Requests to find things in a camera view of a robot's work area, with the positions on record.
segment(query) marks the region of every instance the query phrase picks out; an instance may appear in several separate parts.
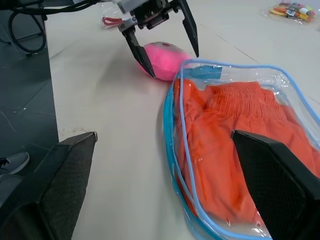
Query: orange fabric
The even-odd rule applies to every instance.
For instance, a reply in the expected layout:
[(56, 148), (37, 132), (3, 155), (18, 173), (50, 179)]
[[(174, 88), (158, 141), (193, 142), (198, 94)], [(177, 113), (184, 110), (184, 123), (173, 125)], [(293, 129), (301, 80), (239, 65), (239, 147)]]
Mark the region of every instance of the orange fabric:
[[(182, 138), (179, 80), (173, 91), (178, 164), (192, 194)], [(185, 79), (183, 109), (197, 195), (208, 214), (230, 222), (262, 223), (246, 186), (231, 139), (232, 130), (284, 143), (310, 171), (320, 176), (320, 154), (310, 144), (293, 109), (279, 104), (274, 93), (262, 89), (257, 82), (234, 82), (199, 90), (193, 81)]]

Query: white floor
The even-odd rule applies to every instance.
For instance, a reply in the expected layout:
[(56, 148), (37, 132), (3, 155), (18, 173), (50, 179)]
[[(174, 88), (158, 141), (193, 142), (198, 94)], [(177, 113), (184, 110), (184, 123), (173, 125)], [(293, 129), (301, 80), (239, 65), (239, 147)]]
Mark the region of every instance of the white floor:
[[(264, 17), (269, 0), (189, 0), (200, 57), (237, 64), (274, 64), (293, 75), (320, 113), (317, 23)], [(193, 53), (182, 14), (140, 45), (164, 41)], [(98, 5), (49, 15), (46, 22), (59, 139), (97, 131), (98, 143), (74, 240), (191, 240), (172, 190), (162, 131), (169, 85), (142, 73), (118, 30), (106, 31)]]

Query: gray shoe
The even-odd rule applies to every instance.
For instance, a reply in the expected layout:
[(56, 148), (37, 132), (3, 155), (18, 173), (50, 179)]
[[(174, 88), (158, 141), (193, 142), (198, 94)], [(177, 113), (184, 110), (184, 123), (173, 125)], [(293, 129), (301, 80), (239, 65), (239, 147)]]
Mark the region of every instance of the gray shoe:
[(29, 162), (29, 154), (20, 152), (9, 157), (0, 158), (0, 175), (15, 174), (21, 171)]

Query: pink object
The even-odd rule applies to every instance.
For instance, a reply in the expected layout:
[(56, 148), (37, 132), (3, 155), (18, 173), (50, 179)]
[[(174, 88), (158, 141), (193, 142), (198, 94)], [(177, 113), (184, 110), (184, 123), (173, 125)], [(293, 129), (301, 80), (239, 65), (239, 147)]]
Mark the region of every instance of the pink object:
[(152, 42), (144, 46), (157, 79), (173, 81), (183, 61), (191, 57), (179, 47), (166, 42)]

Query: transparent plastic bag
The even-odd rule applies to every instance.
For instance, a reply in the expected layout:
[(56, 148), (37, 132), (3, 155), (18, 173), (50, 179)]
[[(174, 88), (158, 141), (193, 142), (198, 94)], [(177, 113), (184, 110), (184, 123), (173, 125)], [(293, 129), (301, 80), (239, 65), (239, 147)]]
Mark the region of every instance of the transparent plastic bag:
[(118, 29), (118, 25), (130, 18), (129, 13), (123, 14), (119, 7), (112, 2), (100, 2), (101, 9), (100, 19), (102, 26), (108, 30)]
[[(242, 203), (247, 204), (247, 209), (244, 208), (245, 211), (237, 212), (232, 209), (236, 209), (237, 204), (230, 204), (230, 201), (226, 198), (226, 196), (228, 197), (229, 195), (222, 191), (233, 186), (231, 182), (233, 182), (233, 180), (239, 181), (241, 176), (240, 178), (235, 177), (234, 179), (225, 177), (230, 175), (231, 171), (226, 168), (226, 166), (221, 166), (223, 164), (217, 165), (217, 163), (209, 162), (209, 165), (206, 165), (205, 168), (198, 166), (204, 164), (208, 159), (224, 159), (215, 155), (221, 154), (219, 151), (224, 148), (223, 145), (217, 143), (219, 138), (225, 134), (223, 133), (224, 130), (219, 130), (221, 127), (219, 128), (216, 122), (214, 123), (216, 125), (209, 125), (209, 127), (205, 128), (206, 122), (204, 120), (208, 115), (209, 119), (213, 118), (213, 116), (210, 116), (210, 111), (212, 111), (213, 108), (216, 112), (221, 111), (227, 116), (223, 120), (226, 121), (226, 124), (222, 128), (228, 128), (228, 117), (233, 113), (235, 113), (237, 117), (242, 118), (242, 120), (239, 121), (240, 124), (231, 124), (234, 125), (232, 127), (240, 128), (240, 130), (243, 125), (248, 123), (246, 119), (250, 119), (250, 115), (262, 117), (261, 119), (278, 121), (283, 127), (288, 129), (293, 128), (293, 126), (298, 126), (299, 134), (302, 136), (305, 135), (304, 146), (308, 147), (307, 150), (302, 149), (304, 154), (310, 151), (315, 151), (318, 154), (320, 141), (319, 117), (307, 103), (290, 75), (284, 70), (272, 65), (233, 65), (194, 59), (184, 62), (179, 76), (180, 79), (177, 78), (175, 80), (168, 93), (165, 106), (166, 104), (171, 104), (172, 109), (171, 111), (164, 112), (163, 121), (168, 162), (170, 170), (174, 171), (173, 182), (180, 183), (178, 186), (182, 194), (180, 195), (186, 202), (189, 201), (188, 204), (185, 202), (184, 208), (190, 212), (194, 211), (194, 217), (201, 220), (205, 225), (205, 228), (202, 227), (201, 229), (204, 231), (209, 230), (211, 233), (209, 235), (213, 239), (217, 236), (219, 237), (218, 239), (228, 240), (261, 240), (268, 237), (270, 238), (258, 211), (256, 211), (255, 206), (252, 205), (254, 203), (250, 195), (244, 194), (247, 199), (242, 201)], [(234, 85), (235, 90), (229, 89), (230, 84)], [(236, 97), (245, 98), (241, 101), (234, 101), (232, 97), (234, 99)], [(219, 106), (212, 101), (214, 98), (217, 102), (222, 103), (224, 101), (223, 108), (219, 108)], [(225, 109), (230, 109), (231, 112), (226, 113)], [(252, 124), (250, 127), (254, 129), (253, 126), (256, 124), (255, 129), (259, 131), (261, 127), (260, 124), (262, 124), (261, 122), (263, 123), (261, 120), (255, 122), (249, 121), (249, 123)], [(274, 128), (277, 130), (279, 126), (272, 127), (272, 124), (271, 129)], [(216, 131), (221, 135), (215, 134), (206, 137), (210, 131)], [(232, 150), (232, 146), (229, 149), (226, 148), (226, 150), (232, 154), (235, 153)], [(293, 151), (299, 159), (303, 159), (303, 157), (300, 157), (300, 152), (295, 152), (295, 149), (291, 149), (291, 151)], [(201, 173), (201, 171), (206, 170), (206, 168), (213, 169), (213, 171), (209, 173), (210, 176), (213, 176), (211, 180), (214, 181), (214, 193), (218, 195), (218, 202), (213, 201), (213, 203), (219, 207), (216, 208), (217, 212), (214, 211), (215, 207), (210, 209), (210, 204), (204, 201), (205, 194), (208, 195), (206, 196), (207, 198), (212, 194), (212, 190), (208, 189), (211, 185), (207, 184), (203, 187), (202, 184), (204, 183), (201, 182), (201, 178), (199, 177), (199, 175), (204, 174)], [(243, 192), (246, 192), (246, 189), (243, 189), (243, 184), (236, 185), (236, 188), (242, 188)], [(233, 193), (237, 191), (235, 191), (235, 189), (229, 189), (229, 191), (226, 190), (226, 192)], [(226, 214), (226, 210), (234, 213), (237, 217)]]
[(298, 23), (300, 25), (315, 22), (318, 18), (320, 3), (317, 0), (279, 1), (268, 9), (263, 9), (265, 17), (273, 20)]

